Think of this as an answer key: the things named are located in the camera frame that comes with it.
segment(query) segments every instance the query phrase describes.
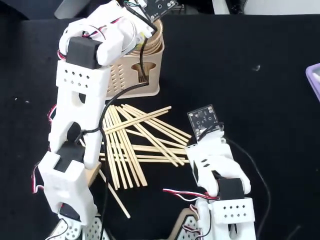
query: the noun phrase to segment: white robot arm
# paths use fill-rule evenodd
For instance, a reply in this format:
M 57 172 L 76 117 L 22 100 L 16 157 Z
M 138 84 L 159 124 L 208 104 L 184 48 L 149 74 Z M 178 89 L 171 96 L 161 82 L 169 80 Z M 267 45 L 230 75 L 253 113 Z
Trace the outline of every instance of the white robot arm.
M 196 183 L 219 200 L 196 201 L 198 227 L 204 240 L 255 240 L 250 180 L 234 161 L 213 107 L 188 113 L 197 144 L 186 148 Z
M 77 226 L 78 234 L 82 227 L 94 221 L 98 212 L 85 169 L 95 168 L 99 161 L 103 137 L 101 116 L 106 108 L 110 65 L 153 35 L 157 29 L 151 20 L 164 14 L 164 3 L 167 10 L 176 4 L 173 0 L 164 0 L 163 5 L 160 7 L 157 3 L 157 11 L 149 11 L 149 15 L 143 0 L 126 1 L 126 7 L 112 0 L 89 17 L 70 23 L 59 41 L 58 94 L 48 137 L 50 151 L 38 168 L 51 210 L 69 226 Z M 79 94 L 85 95 L 85 103 Z M 87 130 L 83 134 L 86 148 L 67 141 L 73 123 Z

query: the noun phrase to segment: pile of chopsticks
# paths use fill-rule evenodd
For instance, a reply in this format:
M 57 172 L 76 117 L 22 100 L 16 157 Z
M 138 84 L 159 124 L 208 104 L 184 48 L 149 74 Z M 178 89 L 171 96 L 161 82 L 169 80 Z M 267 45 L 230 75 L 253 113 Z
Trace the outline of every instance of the pile of chopsticks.
M 120 183 L 124 189 L 127 189 L 128 186 L 133 188 L 134 183 L 137 187 L 148 185 L 140 163 L 172 163 L 178 167 L 189 162 L 183 156 L 186 155 L 185 147 L 191 135 L 157 119 L 168 113 L 170 109 L 171 106 L 168 106 L 145 113 L 127 104 L 111 105 L 108 108 L 104 116 L 103 130 L 106 134 L 108 164 L 116 190 L 121 187 Z M 155 137 L 142 123 L 158 130 L 173 141 Z M 130 126 L 133 126 L 135 130 L 127 129 Z M 132 145 L 129 135 L 146 138 L 152 145 Z M 135 151 L 148 154 L 137 155 Z M 100 154 L 100 159 L 105 161 L 104 153 Z

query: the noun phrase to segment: white plastic bracket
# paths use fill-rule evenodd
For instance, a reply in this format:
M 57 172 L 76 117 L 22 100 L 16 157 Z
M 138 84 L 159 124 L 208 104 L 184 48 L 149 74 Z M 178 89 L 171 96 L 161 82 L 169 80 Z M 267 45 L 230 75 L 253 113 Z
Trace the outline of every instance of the white plastic bracket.
M 76 240 L 79 238 L 82 230 L 82 240 L 97 240 L 100 239 L 101 229 L 101 220 L 98 217 L 95 217 L 91 224 L 83 228 L 75 225 L 69 225 L 69 223 L 67 225 L 63 220 L 61 220 L 52 232 L 51 236 L 62 234 L 52 238 L 52 240 Z M 110 240 L 105 230 L 103 230 L 102 240 Z
M 67 140 L 68 130 L 74 122 L 83 130 L 93 130 L 98 127 L 105 106 L 109 78 L 109 66 L 89 69 L 62 60 L 58 61 L 56 115 L 49 134 L 52 152 L 56 153 Z M 86 96 L 85 103 L 81 102 L 79 94 Z M 84 136 L 84 140 L 86 148 L 83 162 L 86 169 L 93 169 L 99 159 L 102 135 L 99 131 L 88 133 Z
M 210 229 L 204 240 L 256 240 L 255 213 L 251 198 L 218 200 L 211 203 L 198 199 L 195 206 L 198 209 L 198 226 L 202 234 L 206 234 Z
M 61 172 L 54 169 L 59 159 L 58 154 L 48 151 L 38 165 L 45 197 L 52 212 L 59 214 L 62 204 L 68 204 L 79 214 L 80 224 L 87 226 L 97 214 L 97 206 L 88 188 L 85 166 L 73 160 Z

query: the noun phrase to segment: red wire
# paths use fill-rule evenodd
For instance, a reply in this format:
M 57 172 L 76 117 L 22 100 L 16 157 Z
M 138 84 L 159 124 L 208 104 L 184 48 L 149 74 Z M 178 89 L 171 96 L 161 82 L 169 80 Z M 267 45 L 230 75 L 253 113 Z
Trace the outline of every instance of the red wire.
M 47 113 L 47 117 L 48 117 L 48 120 L 49 122 L 51 123 L 52 122 L 52 119 L 51 119 L 51 115 L 52 113 L 54 112 L 54 110 L 56 109 L 57 107 L 57 104 L 53 105 L 53 107 L 50 109 L 50 111 Z
M 205 194 L 201 194 L 201 193 L 191 193 L 191 192 L 186 192 L 186 191 L 174 191 L 174 190 L 167 190 L 167 189 L 163 189 L 163 192 L 166 193 L 170 193 L 170 194 L 185 194 L 185 195 L 190 195 L 190 196 L 196 196 L 196 197 L 200 197 L 200 198 L 204 198 L 204 199 L 208 199 L 208 200 L 216 200 L 218 199 L 218 197 L 216 196 L 209 196 L 209 195 L 205 195 Z

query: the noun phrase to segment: black cloth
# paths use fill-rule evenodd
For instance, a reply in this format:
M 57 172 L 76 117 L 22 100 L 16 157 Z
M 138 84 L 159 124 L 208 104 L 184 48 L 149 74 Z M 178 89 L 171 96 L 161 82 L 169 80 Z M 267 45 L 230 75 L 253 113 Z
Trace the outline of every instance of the black cloth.
M 161 119 L 189 133 L 186 113 L 213 104 L 226 135 L 254 157 L 271 189 L 261 239 L 285 239 L 297 226 L 292 239 L 316 236 L 320 104 L 305 69 L 320 61 L 320 16 L 165 16 L 163 22 L 159 94 L 117 103 L 145 112 L 171 105 Z M 31 193 L 30 175 L 48 149 L 47 112 L 57 98 L 56 54 L 68 21 L 3 24 L 0 233 L 2 239 L 41 240 L 58 219 L 43 192 Z M 266 191 L 249 159 L 234 147 L 232 152 L 251 180 L 257 226 L 266 210 Z M 188 165 L 141 165 L 148 187 L 118 191 L 131 219 L 112 196 L 108 201 L 106 226 L 118 239 L 167 238 L 188 203 L 162 188 L 197 190 Z M 91 190 L 101 209 L 100 177 Z

